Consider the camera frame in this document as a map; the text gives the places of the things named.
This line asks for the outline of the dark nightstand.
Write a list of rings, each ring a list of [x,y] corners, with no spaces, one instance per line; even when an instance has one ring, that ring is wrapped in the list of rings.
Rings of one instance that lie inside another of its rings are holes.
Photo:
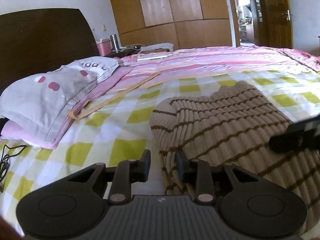
[[[140,45],[128,46],[128,47],[122,48],[120,51],[113,51],[105,55],[105,57],[109,57],[109,58],[117,57],[121,59],[126,56],[138,54],[140,52],[140,49],[141,49]]]

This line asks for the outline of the green white checkered sheet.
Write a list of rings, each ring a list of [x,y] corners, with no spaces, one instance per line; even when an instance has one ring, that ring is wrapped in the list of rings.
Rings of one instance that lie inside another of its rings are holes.
[[[27,145],[17,136],[1,140],[9,168],[1,186],[1,217],[18,232],[18,202],[27,194],[95,163],[116,166],[151,152],[146,183],[138,194],[194,194],[178,178],[175,153],[211,166],[234,163],[295,193],[308,217],[304,239],[319,236],[319,151],[291,151],[295,139],[282,141],[284,154],[269,139],[297,121],[319,114],[319,71],[237,70],[195,73],[180,79],[161,73],[141,87],[76,120],[49,150]]]

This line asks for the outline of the pink storage box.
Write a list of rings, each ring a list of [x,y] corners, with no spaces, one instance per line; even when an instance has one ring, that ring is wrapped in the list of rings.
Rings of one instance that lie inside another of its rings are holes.
[[[97,41],[96,45],[100,56],[106,56],[112,52],[111,41],[108,38]]]

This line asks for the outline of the grey pillow with pink dots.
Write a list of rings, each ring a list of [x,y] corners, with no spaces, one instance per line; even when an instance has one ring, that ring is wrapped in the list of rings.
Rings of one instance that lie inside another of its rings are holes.
[[[116,59],[94,56],[20,79],[1,94],[1,116],[37,139],[53,142],[67,112],[119,65]]]

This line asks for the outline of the brown wooden door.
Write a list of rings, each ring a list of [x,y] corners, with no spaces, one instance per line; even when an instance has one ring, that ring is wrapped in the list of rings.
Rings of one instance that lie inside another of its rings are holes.
[[[260,0],[267,46],[293,48],[289,0]]]

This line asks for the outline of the steel thermos cup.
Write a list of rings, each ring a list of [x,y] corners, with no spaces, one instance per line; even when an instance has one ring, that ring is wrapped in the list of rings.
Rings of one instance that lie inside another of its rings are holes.
[[[117,35],[112,34],[110,36],[110,41],[111,41],[112,51],[118,53],[120,51],[120,46],[118,43]]]

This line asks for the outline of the pink striped bedspread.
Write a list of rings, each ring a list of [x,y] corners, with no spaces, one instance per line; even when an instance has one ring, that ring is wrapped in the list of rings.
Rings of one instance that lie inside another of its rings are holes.
[[[239,81],[257,87],[291,120],[319,114],[319,73],[268,47],[182,49],[164,59],[122,59],[130,72],[97,102],[116,96],[109,105],[79,121],[64,134],[56,150],[116,142],[147,145],[152,140],[149,118],[164,99],[210,96]]]

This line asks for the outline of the grey cloth on nightstand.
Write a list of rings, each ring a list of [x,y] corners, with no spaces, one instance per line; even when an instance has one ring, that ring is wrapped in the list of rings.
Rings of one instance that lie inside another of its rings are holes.
[[[170,52],[174,50],[172,43],[158,43],[149,46],[141,46],[139,54],[157,53],[157,52]]]

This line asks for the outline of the beige brown-striped knit sweater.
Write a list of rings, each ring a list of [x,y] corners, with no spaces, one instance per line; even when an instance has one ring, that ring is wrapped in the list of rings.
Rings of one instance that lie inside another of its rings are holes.
[[[270,137],[284,132],[291,120],[253,85],[239,81],[211,96],[165,99],[149,124],[163,156],[167,194],[195,192],[178,177],[175,154],[180,149],[188,159],[212,166],[235,163],[300,196],[308,208],[303,232],[319,222],[319,151],[270,150]]]

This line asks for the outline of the white book on bed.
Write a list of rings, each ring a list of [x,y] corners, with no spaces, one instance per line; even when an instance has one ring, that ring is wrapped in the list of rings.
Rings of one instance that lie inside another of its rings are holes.
[[[173,53],[169,52],[138,54],[137,61],[164,59],[172,55]]]

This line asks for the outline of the pink floral quilt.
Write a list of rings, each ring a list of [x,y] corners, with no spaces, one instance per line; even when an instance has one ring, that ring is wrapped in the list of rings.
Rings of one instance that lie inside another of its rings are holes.
[[[278,52],[319,73],[319,56],[311,55],[305,51],[288,48],[279,48]]]

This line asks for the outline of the dark wooden headboard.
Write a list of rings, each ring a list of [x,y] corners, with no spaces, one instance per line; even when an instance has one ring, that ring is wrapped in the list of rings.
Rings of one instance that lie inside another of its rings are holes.
[[[1,15],[1,91],[15,81],[98,56],[79,9],[31,9]]]

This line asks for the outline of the wooden wardrobe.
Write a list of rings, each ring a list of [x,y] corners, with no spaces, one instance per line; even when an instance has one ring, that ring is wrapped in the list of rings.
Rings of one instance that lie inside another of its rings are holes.
[[[111,0],[123,46],[169,42],[174,49],[232,46],[227,0]]]

